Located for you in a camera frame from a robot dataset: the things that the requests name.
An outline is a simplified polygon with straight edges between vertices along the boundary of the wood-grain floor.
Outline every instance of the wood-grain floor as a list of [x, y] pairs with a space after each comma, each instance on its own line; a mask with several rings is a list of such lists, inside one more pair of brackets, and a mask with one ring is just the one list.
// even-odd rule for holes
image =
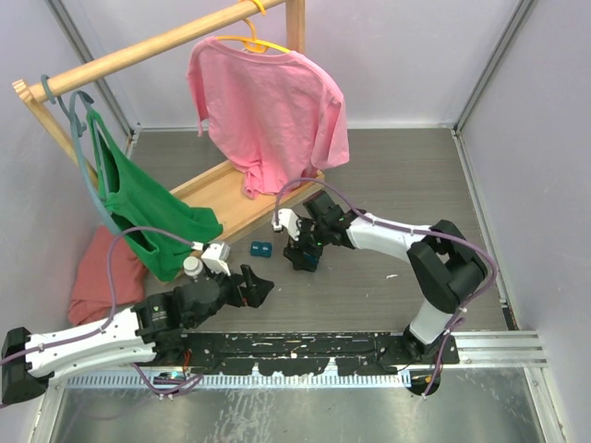
[[[393, 221], [455, 222], [466, 238], [483, 245], [476, 215], [449, 130], [349, 131], [351, 161], [326, 171], [359, 208]], [[207, 134], [144, 132], [134, 161], [167, 188], [224, 160]], [[305, 214], [301, 206], [295, 207]], [[251, 257], [253, 240], [273, 244], [272, 258]], [[423, 300], [410, 266], [375, 252], [327, 246], [316, 273], [294, 271], [282, 257], [286, 233], [263, 226], [232, 244], [230, 263], [248, 263], [275, 289], [259, 309], [226, 306], [201, 326], [208, 331], [403, 330]], [[146, 281], [147, 293], [162, 286]], [[490, 290], [470, 306], [464, 329], [505, 330], [499, 294]]]

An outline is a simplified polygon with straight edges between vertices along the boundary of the small blue box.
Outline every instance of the small blue box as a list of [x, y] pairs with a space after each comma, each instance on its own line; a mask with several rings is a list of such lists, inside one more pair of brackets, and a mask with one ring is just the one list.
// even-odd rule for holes
[[250, 255], [254, 257], [269, 258], [273, 251], [273, 246], [268, 242], [252, 242], [250, 244]]

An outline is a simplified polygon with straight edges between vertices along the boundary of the green garment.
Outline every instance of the green garment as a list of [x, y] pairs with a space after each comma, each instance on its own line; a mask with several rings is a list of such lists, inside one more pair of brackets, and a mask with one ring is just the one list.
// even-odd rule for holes
[[[201, 243], [222, 233], [212, 209], [190, 208], [173, 197], [119, 150], [96, 111], [90, 109], [86, 118], [99, 176], [99, 197], [121, 230], [152, 226]], [[126, 240], [161, 281], [173, 280], [191, 252], [189, 246], [160, 233], [134, 232], [126, 235]]]

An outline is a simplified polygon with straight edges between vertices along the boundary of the clothes hanger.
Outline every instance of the clothes hanger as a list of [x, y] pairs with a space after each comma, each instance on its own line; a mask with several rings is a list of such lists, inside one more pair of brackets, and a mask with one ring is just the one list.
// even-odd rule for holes
[[[265, 11], [265, 6], [262, 5], [260, 0], [238, 0], [239, 2], [243, 1], [251, 1], [255, 5], [259, 7], [260, 13], [265, 16], [267, 15], [267, 11]], [[217, 40], [234, 40], [238, 42], [242, 42], [250, 52], [262, 54], [265, 53], [269, 48], [276, 49], [277, 51], [281, 51], [282, 53], [289, 53], [289, 49], [280, 46], [279, 44], [266, 42], [264, 40], [259, 40], [257, 38], [257, 30], [255, 25], [248, 19], [244, 18], [243, 21], [248, 25], [250, 28], [250, 33], [252, 37], [243, 37], [240, 35], [220, 35], [216, 36]]]

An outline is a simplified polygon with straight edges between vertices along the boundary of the clothing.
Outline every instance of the clothing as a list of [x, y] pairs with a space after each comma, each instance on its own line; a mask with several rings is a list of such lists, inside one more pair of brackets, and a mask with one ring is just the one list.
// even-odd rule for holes
[[[106, 263], [114, 239], [115, 236], [106, 227], [100, 226], [78, 264], [67, 311], [67, 319], [74, 326], [105, 318], [111, 309]], [[113, 248], [111, 265], [117, 305], [142, 301], [147, 270], [123, 240], [119, 240]]]
[[199, 134], [209, 118], [247, 196], [349, 161], [343, 94], [304, 55], [244, 53], [209, 37], [193, 49], [187, 79]]
[[[96, 111], [89, 110], [87, 120], [99, 172], [99, 197], [122, 231], [132, 226], [151, 226], [201, 243], [222, 233], [213, 210], [190, 208], [128, 159]], [[161, 281], [173, 280], [191, 252], [190, 246], [149, 231], [129, 233], [126, 241]]]

